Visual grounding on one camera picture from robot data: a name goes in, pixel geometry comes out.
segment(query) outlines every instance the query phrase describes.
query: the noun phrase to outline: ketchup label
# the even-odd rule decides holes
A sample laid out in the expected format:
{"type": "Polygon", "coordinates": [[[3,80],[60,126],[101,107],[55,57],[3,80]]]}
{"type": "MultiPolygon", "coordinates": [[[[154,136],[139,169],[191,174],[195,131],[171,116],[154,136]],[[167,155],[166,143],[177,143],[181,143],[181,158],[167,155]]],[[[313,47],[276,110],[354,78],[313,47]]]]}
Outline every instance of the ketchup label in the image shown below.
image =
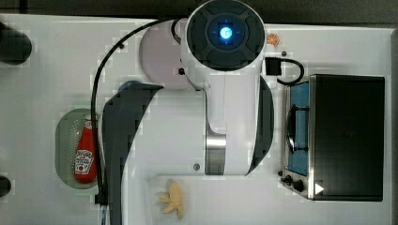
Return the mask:
{"type": "Polygon", "coordinates": [[[87,150],[77,150],[75,158],[75,173],[88,174],[93,160],[92,152],[87,150]]]}

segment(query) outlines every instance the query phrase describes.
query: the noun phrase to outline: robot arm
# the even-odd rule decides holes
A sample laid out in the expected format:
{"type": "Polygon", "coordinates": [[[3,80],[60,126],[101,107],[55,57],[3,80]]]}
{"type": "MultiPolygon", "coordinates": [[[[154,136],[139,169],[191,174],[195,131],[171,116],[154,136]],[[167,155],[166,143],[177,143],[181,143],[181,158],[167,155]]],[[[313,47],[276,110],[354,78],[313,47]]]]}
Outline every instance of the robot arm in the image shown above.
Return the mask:
{"type": "Polygon", "coordinates": [[[211,1],[193,12],[185,32],[182,66],[207,94],[207,174],[246,174],[257,133],[264,24],[238,1],[211,1]]]}

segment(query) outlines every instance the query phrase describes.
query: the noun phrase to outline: oven window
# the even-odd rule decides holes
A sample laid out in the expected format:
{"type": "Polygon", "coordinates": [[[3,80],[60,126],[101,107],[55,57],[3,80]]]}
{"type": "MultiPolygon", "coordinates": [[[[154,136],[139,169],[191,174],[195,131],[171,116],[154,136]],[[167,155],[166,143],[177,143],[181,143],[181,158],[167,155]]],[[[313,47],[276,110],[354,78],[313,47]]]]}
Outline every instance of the oven window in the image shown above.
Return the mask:
{"type": "MultiPolygon", "coordinates": [[[[290,88],[290,109],[295,105],[298,108],[310,106],[310,85],[303,82],[290,88]]],[[[308,173],[308,111],[295,111],[296,132],[294,152],[289,151],[287,169],[289,171],[307,175],[308,173]]]]}

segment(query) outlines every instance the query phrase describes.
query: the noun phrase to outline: oven knob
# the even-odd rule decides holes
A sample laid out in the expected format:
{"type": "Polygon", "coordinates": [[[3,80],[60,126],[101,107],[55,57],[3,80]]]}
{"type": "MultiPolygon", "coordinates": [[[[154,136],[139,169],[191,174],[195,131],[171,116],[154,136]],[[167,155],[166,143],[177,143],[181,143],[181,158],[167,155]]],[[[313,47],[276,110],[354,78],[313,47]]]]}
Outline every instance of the oven knob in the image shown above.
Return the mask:
{"type": "Polygon", "coordinates": [[[292,183],[293,188],[296,189],[298,192],[301,192],[304,190],[304,184],[302,183],[302,180],[297,180],[292,183]]]}
{"type": "Polygon", "coordinates": [[[287,186],[291,186],[293,179],[290,175],[287,175],[285,178],[281,178],[281,181],[284,182],[287,186]]]}

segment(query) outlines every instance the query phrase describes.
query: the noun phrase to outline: black cable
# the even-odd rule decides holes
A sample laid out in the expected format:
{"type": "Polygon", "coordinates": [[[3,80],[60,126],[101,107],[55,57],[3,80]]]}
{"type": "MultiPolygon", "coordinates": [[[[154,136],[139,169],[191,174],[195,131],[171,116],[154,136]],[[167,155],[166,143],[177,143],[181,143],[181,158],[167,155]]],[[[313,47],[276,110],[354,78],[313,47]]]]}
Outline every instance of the black cable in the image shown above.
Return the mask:
{"type": "MultiPolygon", "coordinates": [[[[97,70],[96,77],[94,79],[94,84],[93,84],[93,92],[91,96],[91,118],[96,118],[96,97],[97,97],[97,89],[99,86],[99,80],[100,80],[100,74],[105,67],[106,62],[108,59],[111,57],[111,55],[116,51],[117,48],[119,48],[123,42],[125,42],[128,38],[131,36],[137,34],[138,32],[147,29],[148,27],[158,24],[158,23],[163,23],[168,20],[161,20],[161,21],[154,21],[147,23],[143,26],[138,27],[137,29],[131,31],[127,35],[125,35],[123,38],[121,38],[115,45],[112,47],[110,51],[105,55],[103,58],[102,62],[99,65],[99,68],[97,70]]],[[[108,199],[107,199],[107,190],[106,190],[106,179],[105,179],[105,188],[104,184],[102,183],[102,169],[100,166],[100,148],[99,148],[99,134],[98,134],[98,126],[97,126],[97,120],[96,119],[91,119],[91,124],[93,128],[93,140],[94,140],[94,150],[96,153],[96,161],[97,161],[97,181],[98,181],[98,187],[99,187],[99,193],[96,196],[96,203],[99,203],[100,205],[106,205],[108,204],[108,199]]]]}
{"type": "Polygon", "coordinates": [[[297,79],[295,79],[295,80],[292,81],[292,82],[284,82],[284,81],[278,79],[278,80],[277,80],[278,83],[283,84],[283,85],[287,85],[287,86],[291,86],[291,85],[296,84],[296,83],[298,83],[299,81],[301,81],[302,77],[304,76],[304,67],[302,66],[302,64],[299,63],[299,62],[296,61],[296,60],[293,60],[293,59],[286,59],[286,58],[283,58],[283,59],[280,59],[280,60],[281,60],[281,62],[296,64],[296,65],[299,67],[299,76],[298,76],[297,79]]]}
{"type": "Polygon", "coordinates": [[[176,34],[176,24],[177,24],[177,23],[179,22],[179,20],[181,20],[181,19],[182,19],[182,18],[177,18],[177,19],[175,19],[175,20],[173,21],[172,28],[171,28],[173,38],[175,39],[175,41],[176,41],[178,44],[181,44],[181,37],[179,37],[179,35],[176,34]]]}

